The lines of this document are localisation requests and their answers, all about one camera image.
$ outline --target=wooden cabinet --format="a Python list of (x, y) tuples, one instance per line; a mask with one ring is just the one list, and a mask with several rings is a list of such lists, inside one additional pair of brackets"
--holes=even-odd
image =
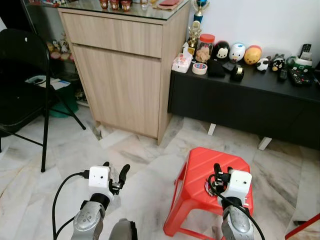
[(127, 53), (74, 46), (95, 119), (158, 136), (161, 62)]
[(59, 13), (93, 118), (159, 143), (171, 117), (171, 66), (186, 41), (188, 0), (171, 12), (134, 3), (128, 14), (102, 11), (93, 0), (67, 5)]

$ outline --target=green container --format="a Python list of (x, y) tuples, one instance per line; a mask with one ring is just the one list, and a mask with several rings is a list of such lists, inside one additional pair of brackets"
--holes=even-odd
[[(71, 110), (74, 113), (76, 113), (79, 110), (78, 104), (75, 98), (75, 92), (71, 84), (68, 86), (62, 87), (56, 91), (57, 91), (57, 94), (59, 94), (59, 96), (66, 102), (66, 104), (68, 104), (69, 108), (71, 108)], [(64, 113), (69, 113), (68, 109), (66, 109), (65, 105), (62, 102), (58, 102), (57, 104), (55, 104), (52, 107), (52, 109), (56, 109)], [(56, 118), (69, 117), (68, 115), (62, 114), (60, 112), (52, 111), (52, 110), (50, 110), (50, 116), (53, 116)]]

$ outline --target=marble floor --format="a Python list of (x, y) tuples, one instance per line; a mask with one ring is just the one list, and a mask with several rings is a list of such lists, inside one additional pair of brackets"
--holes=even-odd
[[(128, 218), (136, 222), (140, 240), (192, 240), (181, 233), (168, 237), (162, 229), (174, 179), (188, 152), (198, 146), (240, 156), (251, 165), (254, 218), (265, 239), (283, 240), (295, 228), (294, 220), (305, 221), (320, 212), (319, 151), (277, 140), (261, 151), (257, 135), (218, 125), (209, 136), (209, 123), (179, 116), (172, 118), (158, 146), (155, 139), (109, 127), (97, 134), (86, 107), (80, 107), (77, 115), (87, 130), (71, 117), (50, 118), (45, 173), (40, 173), (41, 147), (14, 136), (2, 139), (0, 240), (51, 240), (51, 209), (60, 183), (105, 161), (116, 180), (123, 165), (130, 164), (131, 169), (123, 190), (107, 209), (100, 239), (108, 239), (113, 225)], [(39, 117), (19, 133), (41, 141), (43, 122)], [(74, 216), (89, 197), (86, 179), (67, 182), (57, 201), (57, 226)], [(193, 210), (183, 225), (218, 236), (220, 222), (220, 217)], [(70, 224), (59, 239), (70, 239), (72, 232)]]

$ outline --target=tape roll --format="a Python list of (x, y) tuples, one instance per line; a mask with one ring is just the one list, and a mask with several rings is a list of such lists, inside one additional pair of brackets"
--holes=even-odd
[(192, 72), (194, 74), (203, 75), (203, 74), (206, 74), (207, 70), (208, 70), (208, 66), (204, 63), (196, 62), (192, 66)]

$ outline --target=cabinet door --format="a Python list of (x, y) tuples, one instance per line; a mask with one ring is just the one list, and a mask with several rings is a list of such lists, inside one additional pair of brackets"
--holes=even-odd
[(95, 120), (156, 138), (159, 59), (73, 46)]

